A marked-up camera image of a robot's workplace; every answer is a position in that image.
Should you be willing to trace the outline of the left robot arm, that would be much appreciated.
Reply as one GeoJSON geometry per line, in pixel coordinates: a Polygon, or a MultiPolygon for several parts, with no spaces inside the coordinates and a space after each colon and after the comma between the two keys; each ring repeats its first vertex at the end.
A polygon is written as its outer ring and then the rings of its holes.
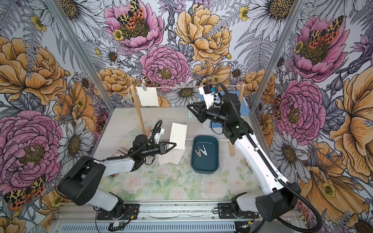
{"type": "Polygon", "coordinates": [[[121,172],[138,170],[148,156],[163,155],[177,146],[173,142],[157,142],[146,135],[136,136],[126,155],[103,161],[83,156],[58,183],[57,191],[78,206],[95,206],[108,212],[124,212],[123,200],[99,188],[102,178],[121,172]]]}

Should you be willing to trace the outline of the white postcard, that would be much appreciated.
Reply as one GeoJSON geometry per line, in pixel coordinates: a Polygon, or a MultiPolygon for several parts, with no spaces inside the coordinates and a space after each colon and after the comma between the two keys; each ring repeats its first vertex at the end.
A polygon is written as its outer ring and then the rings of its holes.
{"type": "Polygon", "coordinates": [[[136,90],[141,106],[159,106],[158,95],[155,87],[147,87],[146,90],[144,90],[142,87],[137,87],[136,90]]]}
{"type": "Polygon", "coordinates": [[[173,152],[170,151],[165,154],[158,155],[158,161],[159,161],[160,166],[168,164],[168,163],[173,163],[174,162],[173,152]]]}
{"type": "Polygon", "coordinates": [[[183,150],[186,143],[187,125],[172,123],[170,142],[176,143],[175,149],[183,150]]]}
{"type": "Polygon", "coordinates": [[[178,165],[184,155],[184,153],[186,152],[187,150],[187,147],[185,147],[184,149],[173,149],[171,152],[173,153],[173,161],[172,163],[175,164],[175,165],[178,165]]]}

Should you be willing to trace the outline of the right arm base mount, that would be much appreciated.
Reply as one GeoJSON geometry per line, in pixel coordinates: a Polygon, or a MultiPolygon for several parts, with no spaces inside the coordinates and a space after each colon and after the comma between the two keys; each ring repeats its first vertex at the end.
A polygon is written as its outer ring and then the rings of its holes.
{"type": "Polygon", "coordinates": [[[213,209],[213,213],[219,216],[219,219],[256,219],[259,214],[251,211],[239,210],[238,205],[234,203],[218,203],[213,209]]]}

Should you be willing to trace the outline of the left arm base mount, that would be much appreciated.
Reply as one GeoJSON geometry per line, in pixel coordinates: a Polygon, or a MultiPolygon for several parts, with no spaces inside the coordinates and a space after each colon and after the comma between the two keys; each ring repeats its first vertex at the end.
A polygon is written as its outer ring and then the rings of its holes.
{"type": "Polygon", "coordinates": [[[112,211],[99,209],[97,220],[136,220],[139,214],[139,204],[124,203],[116,206],[112,211]]]}

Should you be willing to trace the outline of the pink clothespin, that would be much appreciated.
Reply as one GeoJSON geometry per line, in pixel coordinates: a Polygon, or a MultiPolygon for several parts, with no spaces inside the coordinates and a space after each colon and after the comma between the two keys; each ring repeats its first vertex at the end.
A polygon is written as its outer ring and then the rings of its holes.
{"type": "Polygon", "coordinates": [[[200,147],[198,146],[198,149],[197,150],[194,150],[195,153],[197,154],[198,157],[202,157],[202,152],[201,152],[201,149],[200,147]]]}

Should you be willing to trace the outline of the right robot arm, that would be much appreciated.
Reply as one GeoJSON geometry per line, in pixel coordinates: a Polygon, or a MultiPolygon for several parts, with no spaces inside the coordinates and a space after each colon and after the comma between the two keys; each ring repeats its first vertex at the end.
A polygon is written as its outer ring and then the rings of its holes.
{"type": "Polygon", "coordinates": [[[263,152],[253,130],[241,118],[240,106],[238,96],[229,93],[222,96],[220,106],[196,102],[187,108],[201,123],[206,120],[220,123],[225,137],[244,155],[255,173],[264,194],[256,198],[237,196],[234,202],[239,210],[257,212],[271,222],[295,208],[301,188],[298,183],[288,181],[263,152]]]}

